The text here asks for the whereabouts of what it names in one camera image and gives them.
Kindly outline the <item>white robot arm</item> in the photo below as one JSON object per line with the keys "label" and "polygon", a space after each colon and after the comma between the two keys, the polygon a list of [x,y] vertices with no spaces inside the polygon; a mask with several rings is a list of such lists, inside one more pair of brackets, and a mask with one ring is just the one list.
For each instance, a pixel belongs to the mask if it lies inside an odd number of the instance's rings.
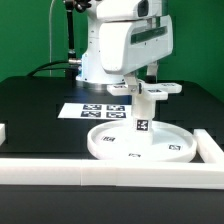
{"label": "white robot arm", "polygon": [[158,61],[172,53],[167,0],[87,0],[88,45],[77,77],[87,88],[124,84],[139,69],[155,80]]}

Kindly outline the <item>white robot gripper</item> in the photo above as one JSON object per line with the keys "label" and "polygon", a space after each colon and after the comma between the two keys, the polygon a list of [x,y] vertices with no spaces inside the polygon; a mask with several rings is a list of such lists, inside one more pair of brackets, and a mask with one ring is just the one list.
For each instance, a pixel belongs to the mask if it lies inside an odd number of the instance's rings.
{"label": "white robot gripper", "polygon": [[171,17],[161,17],[156,28],[150,28],[147,20],[103,23],[99,45],[103,69],[108,74],[125,75],[128,94],[138,94],[138,79],[130,72],[149,64],[145,80],[150,84],[157,82],[158,64],[152,62],[173,50]]}

